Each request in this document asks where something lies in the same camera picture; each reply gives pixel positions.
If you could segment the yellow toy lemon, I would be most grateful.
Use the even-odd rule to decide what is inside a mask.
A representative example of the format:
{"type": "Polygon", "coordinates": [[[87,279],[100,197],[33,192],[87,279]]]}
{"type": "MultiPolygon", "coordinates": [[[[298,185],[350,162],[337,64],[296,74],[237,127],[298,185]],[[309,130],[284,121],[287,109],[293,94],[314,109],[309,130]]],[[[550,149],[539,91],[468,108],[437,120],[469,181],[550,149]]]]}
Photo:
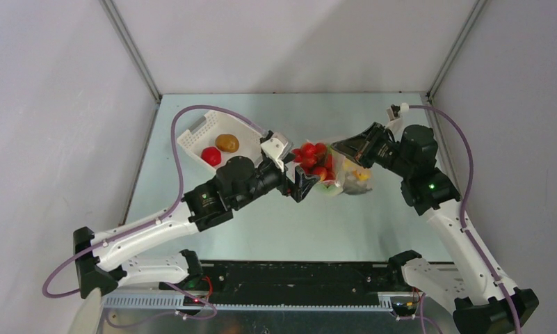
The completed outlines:
{"type": "Polygon", "coordinates": [[[371,179],[371,171],[365,168],[356,169],[353,171],[353,175],[358,181],[367,181],[371,179]]]}

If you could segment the clear zip top bag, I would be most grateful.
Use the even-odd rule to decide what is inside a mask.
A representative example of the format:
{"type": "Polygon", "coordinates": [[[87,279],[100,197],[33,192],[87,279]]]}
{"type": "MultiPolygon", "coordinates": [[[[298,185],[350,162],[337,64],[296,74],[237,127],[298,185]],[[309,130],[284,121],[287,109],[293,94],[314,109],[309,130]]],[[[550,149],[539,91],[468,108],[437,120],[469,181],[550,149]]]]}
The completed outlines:
{"type": "MultiPolygon", "coordinates": [[[[301,145],[307,142],[313,143],[317,148],[316,166],[324,166],[328,170],[327,179],[315,184],[315,190],[327,196],[358,196],[372,192],[374,188],[373,176],[367,181],[356,180],[353,171],[363,167],[358,166],[351,160],[345,158],[342,154],[332,150],[331,144],[342,139],[342,136],[336,136],[318,141],[305,141],[299,145],[295,145],[291,150],[291,153],[294,155],[293,162],[295,165],[300,165],[303,158],[300,155],[301,145]]],[[[311,169],[304,170],[306,173],[310,174],[311,169]]]]}

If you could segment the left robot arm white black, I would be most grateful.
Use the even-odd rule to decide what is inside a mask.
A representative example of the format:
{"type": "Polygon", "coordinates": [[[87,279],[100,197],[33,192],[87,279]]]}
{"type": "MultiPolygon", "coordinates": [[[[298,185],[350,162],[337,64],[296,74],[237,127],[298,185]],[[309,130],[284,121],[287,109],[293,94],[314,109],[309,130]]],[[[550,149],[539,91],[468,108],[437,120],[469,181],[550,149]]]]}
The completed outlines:
{"type": "Polygon", "coordinates": [[[235,211],[274,189],[300,202],[319,180],[299,166],[290,179],[269,158],[256,166],[247,157],[232,157],[212,179],[186,192],[173,211],[120,231],[80,228],[74,232],[79,293],[86,298],[94,289],[106,295],[122,286],[155,282],[196,289],[204,272],[194,251],[166,257],[143,257],[142,252],[229,221],[235,211]]]}

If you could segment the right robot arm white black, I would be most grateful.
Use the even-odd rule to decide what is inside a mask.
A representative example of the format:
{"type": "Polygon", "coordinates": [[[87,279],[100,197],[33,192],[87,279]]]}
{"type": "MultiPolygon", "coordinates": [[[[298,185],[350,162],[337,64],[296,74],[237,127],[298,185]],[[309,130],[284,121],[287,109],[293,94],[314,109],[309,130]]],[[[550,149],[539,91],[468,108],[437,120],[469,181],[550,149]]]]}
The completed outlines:
{"type": "Polygon", "coordinates": [[[456,280],[419,254],[405,251],[390,259],[392,288],[417,288],[451,313],[460,333],[521,333],[539,305],[532,289],[521,289],[484,245],[465,212],[466,198],[436,166],[433,130],[410,125],[395,141],[379,123],[332,149],[363,168],[379,165],[402,178],[406,203],[424,216],[460,274],[456,280]]]}

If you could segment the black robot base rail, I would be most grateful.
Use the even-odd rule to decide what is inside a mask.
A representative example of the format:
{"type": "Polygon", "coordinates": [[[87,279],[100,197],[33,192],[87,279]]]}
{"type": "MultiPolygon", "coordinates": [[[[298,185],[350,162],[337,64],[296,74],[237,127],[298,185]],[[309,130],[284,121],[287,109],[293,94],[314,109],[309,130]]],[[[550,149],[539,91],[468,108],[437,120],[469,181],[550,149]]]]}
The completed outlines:
{"type": "Polygon", "coordinates": [[[407,250],[387,262],[202,260],[177,287],[203,291],[212,303],[375,305],[381,293],[410,292],[401,267],[419,257],[407,250]]]}

